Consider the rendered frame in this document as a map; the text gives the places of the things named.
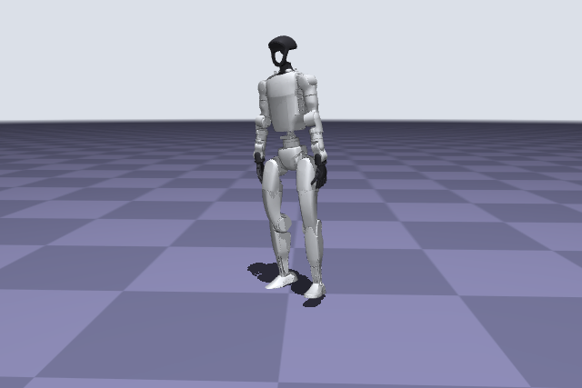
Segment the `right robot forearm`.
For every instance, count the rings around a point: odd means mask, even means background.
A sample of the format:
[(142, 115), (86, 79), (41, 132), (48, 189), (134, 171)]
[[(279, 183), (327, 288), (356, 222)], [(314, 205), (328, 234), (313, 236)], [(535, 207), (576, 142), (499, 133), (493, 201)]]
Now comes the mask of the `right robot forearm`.
[(265, 158), (266, 153), (266, 138), (268, 136), (268, 131), (265, 128), (259, 127), (256, 125), (256, 142), (255, 142), (255, 151), (253, 156), (255, 158), (255, 153), (259, 152), (261, 156), (261, 160)]

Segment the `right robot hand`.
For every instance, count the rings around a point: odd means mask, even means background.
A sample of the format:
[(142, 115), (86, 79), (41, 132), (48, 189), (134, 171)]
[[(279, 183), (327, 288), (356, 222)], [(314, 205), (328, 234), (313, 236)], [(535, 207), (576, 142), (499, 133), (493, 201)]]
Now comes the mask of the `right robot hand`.
[(256, 152), (255, 153), (256, 172), (257, 172), (257, 177), (260, 180), (260, 183), (262, 183), (262, 179), (263, 179), (263, 172), (264, 172), (263, 162), (264, 161), (265, 161), (265, 158), (261, 160), (260, 153)]

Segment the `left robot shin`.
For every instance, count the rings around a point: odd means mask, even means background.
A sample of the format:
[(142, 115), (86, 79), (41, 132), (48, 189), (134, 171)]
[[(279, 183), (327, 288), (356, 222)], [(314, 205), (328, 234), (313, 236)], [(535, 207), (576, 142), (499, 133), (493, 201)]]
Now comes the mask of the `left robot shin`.
[(312, 227), (306, 228), (305, 234), (305, 244), (306, 244), (306, 257), (310, 263), (311, 274), (313, 279), (313, 284), (318, 284), (322, 286), (322, 272), (321, 264), (323, 258), (323, 237), (322, 237), (322, 223), (317, 219), (316, 230), (313, 231)]

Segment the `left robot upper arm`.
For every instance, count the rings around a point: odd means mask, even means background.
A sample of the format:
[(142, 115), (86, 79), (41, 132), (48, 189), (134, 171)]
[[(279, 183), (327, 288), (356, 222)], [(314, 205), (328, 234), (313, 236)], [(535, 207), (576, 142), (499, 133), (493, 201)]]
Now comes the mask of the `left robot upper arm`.
[(313, 75), (296, 75), (297, 85), (303, 91), (303, 97), (307, 109), (304, 114), (304, 124), (308, 127), (315, 126), (314, 113), (318, 112), (317, 80)]

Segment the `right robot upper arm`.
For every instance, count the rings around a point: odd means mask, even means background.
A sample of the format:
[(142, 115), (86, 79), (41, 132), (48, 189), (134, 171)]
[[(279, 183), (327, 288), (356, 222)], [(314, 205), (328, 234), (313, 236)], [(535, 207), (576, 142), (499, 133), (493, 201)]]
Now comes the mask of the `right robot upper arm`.
[[(267, 80), (267, 79), (266, 79)], [(267, 128), (271, 125), (270, 113), (268, 108), (268, 101), (266, 96), (266, 80), (262, 80), (258, 84), (259, 92), (259, 107), (261, 114), (256, 117), (256, 125), (262, 128)]]

